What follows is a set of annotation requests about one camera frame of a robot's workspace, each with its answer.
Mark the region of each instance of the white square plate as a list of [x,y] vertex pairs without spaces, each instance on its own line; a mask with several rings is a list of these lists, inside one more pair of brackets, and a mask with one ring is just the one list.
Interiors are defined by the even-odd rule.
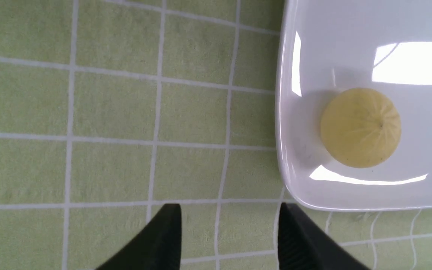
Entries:
[[[279,167],[295,199],[331,211],[432,207],[432,1],[288,0],[279,52]],[[382,164],[346,167],[319,140],[335,93],[370,87],[401,115]]]

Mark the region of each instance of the green checkered cloth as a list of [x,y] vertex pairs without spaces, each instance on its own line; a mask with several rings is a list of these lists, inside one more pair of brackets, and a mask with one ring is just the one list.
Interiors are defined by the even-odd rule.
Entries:
[[[0,0],[0,269],[93,269],[171,202],[183,270],[276,269],[282,9]],[[432,210],[305,212],[370,268],[432,269]]]

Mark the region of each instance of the melon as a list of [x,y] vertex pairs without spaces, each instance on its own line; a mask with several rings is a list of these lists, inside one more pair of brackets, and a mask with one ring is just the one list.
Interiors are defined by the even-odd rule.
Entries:
[[391,100],[369,88],[352,88],[324,109],[321,140],[342,164],[368,168],[386,161],[401,139],[401,118]]

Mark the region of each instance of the white grid line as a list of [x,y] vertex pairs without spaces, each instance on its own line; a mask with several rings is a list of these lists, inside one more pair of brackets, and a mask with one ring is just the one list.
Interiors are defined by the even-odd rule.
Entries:
[[262,251],[253,251],[253,252],[244,252],[244,253],[232,253],[232,254],[223,254],[219,256],[207,256],[207,257],[199,257],[199,258],[187,258],[182,259],[181,264],[188,263],[201,263],[204,261],[213,261],[213,260],[225,260],[225,259],[233,259],[233,258],[245,258],[245,257],[253,257],[253,256],[264,256],[271,255],[276,253],[275,250],[262,250]]
[[371,223],[370,228],[370,243],[372,247],[372,254],[374,256],[374,263],[372,265],[372,270],[375,270],[378,265],[378,253],[376,252],[376,244],[374,241],[374,224],[376,224],[376,220],[378,220],[379,215],[381,215],[382,212],[379,212],[376,217],[374,217],[374,220]]
[[[421,214],[422,210],[419,210],[418,213],[414,216],[413,221],[411,221],[411,228],[409,230],[409,235],[413,236],[413,230],[414,230],[414,222],[416,221],[416,219],[419,217],[419,215]],[[416,257],[416,248],[414,247],[414,241],[413,238],[411,238],[411,248],[413,249],[413,258],[414,258],[414,263],[413,263],[413,267],[411,267],[411,270],[413,270],[417,263],[418,263],[418,258]]]
[[226,99],[226,150],[224,152],[224,163],[223,163],[223,172],[221,173],[221,183],[219,184],[219,192],[218,192],[218,203],[216,207],[216,221],[214,222],[214,254],[216,255],[216,270],[219,270],[219,249],[218,249],[218,238],[219,238],[219,218],[221,215],[221,201],[223,199],[223,191],[224,191],[224,184],[226,181],[226,172],[228,170],[228,161],[230,159],[230,140],[231,140],[231,96],[232,96],[232,90],[231,86],[233,85],[233,78],[234,78],[234,69],[236,66],[236,58],[238,54],[238,44],[239,44],[239,37],[240,37],[240,29],[239,29],[239,22],[240,22],[240,11],[241,11],[241,0],[237,0],[236,2],[236,23],[235,23],[235,29],[234,29],[234,44],[233,44],[233,55],[231,58],[231,67],[229,72],[229,79],[228,79],[228,97]]
[[7,64],[12,64],[12,65],[24,65],[24,66],[32,66],[32,67],[42,67],[42,68],[53,68],[53,69],[59,69],[59,70],[70,70],[71,68],[73,68],[76,72],[89,72],[89,73],[103,74],[103,75],[130,77],[130,78],[141,79],[141,80],[153,80],[153,81],[161,80],[161,82],[164,82],[164,83],[185,84],[185,85],[189,85],[189,86],[209,87],[209,88],[215,88],[215,89],[231,89],[233,91],[250,92],[250,93],[255,93],[255,94],[265,94],[265,95],[274,95],[275,94],[275,92],[272,90],[264,90],[264,89],[250,88],[250,87],[237,87],[237,86],[233,86],[233,85],[229,86],[227,84],[215,84],[213,82],[191,81],[191,80],[176,79],[176,78],[169,78],[169,77],[163,77],[163,76],[161,78],[159,78],[158,76],[155,76],[155,75],[147,75],[147,74],[141,74],[141,73],[135,73],[135,72],[127,72],[124,70],[110,70],[110,69],[85,67],[85,66],[77,66],[77,65],[74,67],[70,67],[70,65],[66,65],[66,64],[41,62],[41,61],[33,61],[33,60],[24,60],[24,59],[17,59],[17,58],[7,58],[7,57],[0,57],[0,63],[7,63]]
[[398,236],[398,237],[389,237],[389,238],[378,238],[374,240],[362,240],[362,241],[347,241],[343,243],[338,243],[340,246],[355,246],[362,244],[371,244],[371,243],[385,243],[385,242],[394,242],[394,241],[402,241],[402,240],[411,240],[418,238],[428,238],[432,237],[432,234],[414,234],[407,236]]
[[159,46],[157,57],[157,91],[156,91],[156,119],[154,120],[154,133],[153,133],[153,149],[151,151],[151,166],[149,172],[149,188],[148,188],[148,206],[146,209],[146,223],[151,221],[151,201],[153,200],[153,188],[155,182],[156,171],[156,156],[158,151],[158,133],[159,133],[159,120],[161,118],[161,77],[163,77],[163,47],[164,47],[164,27],[166,20],[166,0],[161,2],[161,23],[159,26]]
[[333,212],[329,212],[328,218],[326,219],[326,225],[324,226],[324,233],[329,235],[329,225],[331,224],[331,218],[333,217]]
[[[226,203],[278,203],[279,199],[187,199],[187,200],[152,200],[152,205],[163,204],[221,204]],[[81,202],[81,203],[41,203],[41,204],[0,204],[0,210],[27,210],[27,209],[63,209],[81,207],[125,207],[125,206],[147,206],[149,201],[129,201],[129,202]]]
[[[20,133],[0,133],[0,139],[15,139],[15,140],[47,140],[47,141],[66,141],[67,136],[62,135],[36,135],[36,134],[20,134]],[[127,144],[127,145],[157,145],[166,147],[190,147],[190,148],[208,148],[208,149],[226,149],[226,145],[218,144],[196,144],[183,142],[161,142],[161,141],[145,141],[145,140],[128,140],[115,138],[98,138],[98,137],[82,137],[73,136],[72,142],[89,142],[89,143],[110,143],[110,144]],[[250,145],[230,145],[230,149],[237,150],[254,150],[254,151],[276,151],[275,147],[259,147]]]
[[74,115],[74,73],[76,66],[76,44],[78,29],[79,2],[72,2],[72,24],[71,24],[71,51],[69,82],[67,87],[67,134],[66,134],[66,171],[64,178],[64,221],[63,221],[63,247],[61,269],[68,268],[68,241],[69,241],[69,215],[70,215],[70,196],[71,196],[71,159],[72,159],[72,124]]
[[225,26],[232,26],[232,27],[238,26],[240,29],[245,29],[245,30],[249,30],[249,31],[257,32],[257,33],[262,33],[262,34],[279,36],[278,31],[272,31],[272,30],[268,30],[268,29],[264,29],[264,28],[257,28],[257,27],[252,27],[249,25],[239,24],[238,20],[236,20],[236,22],[230,22],[230,21],[226,21],[226,20],[222,20],[222,19],[217,19],[214,17],[196,15],[196,14],[182,12],[182,11],[178,11],[178,10],[169,10],[169,9],[166,9],[163,7],[156,7],[156,6],[151,6],[151,5],[145,5],[142,3],[128,2],[125,0],[105,0],[105,2],[113,3],[113,4],[117,4],[117,5],[124,5],[127,7],[136,7],[136,8],[151,10],[151,11],[165,12],[166,14],[177,15],[179,17],[185,17],[188,19],[211,22],[211,23],[215,23],[215,24],[222,24]]

